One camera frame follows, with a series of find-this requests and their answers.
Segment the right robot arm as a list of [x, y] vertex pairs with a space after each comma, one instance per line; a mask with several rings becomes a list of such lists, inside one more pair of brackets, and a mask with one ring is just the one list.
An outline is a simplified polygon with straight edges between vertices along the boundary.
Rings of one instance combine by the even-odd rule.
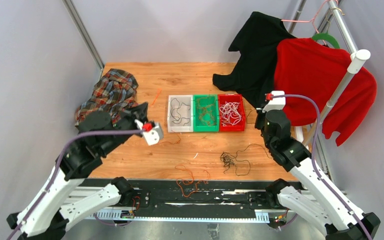
[[310, 200], [283, 179], [265, 189], [266, 203], [274, 209], [292, 210], [312, 224], [327, 240], [372, 240], [380, 219], [365, 213], [329, 179], [312, 154], [291, 136], [291, 123], [282, 110], [258, 111], [256, 129], [273, 160], [295, 176], [311, 193]]

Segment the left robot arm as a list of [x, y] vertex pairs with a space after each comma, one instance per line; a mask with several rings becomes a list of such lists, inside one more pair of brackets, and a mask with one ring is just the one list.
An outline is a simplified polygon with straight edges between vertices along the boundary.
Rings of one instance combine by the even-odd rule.
[[103, 158], [139, 136], [152, 146], [164, 136], [161, 125], [148, 119], [148, 103], [123, 109], [120, 119], [112, 121], [109, 112], [89, 113], [78, 125], [78, 134], [69, 140], [41, 190], [20, 212], [6, 221], [21, 240], [60, 240], [66, 232], [99, 210], [119, 204], [129, 206], [134, 189], [122, 176], [81, 200], [65, 204], [69, 195], [99, 167]]

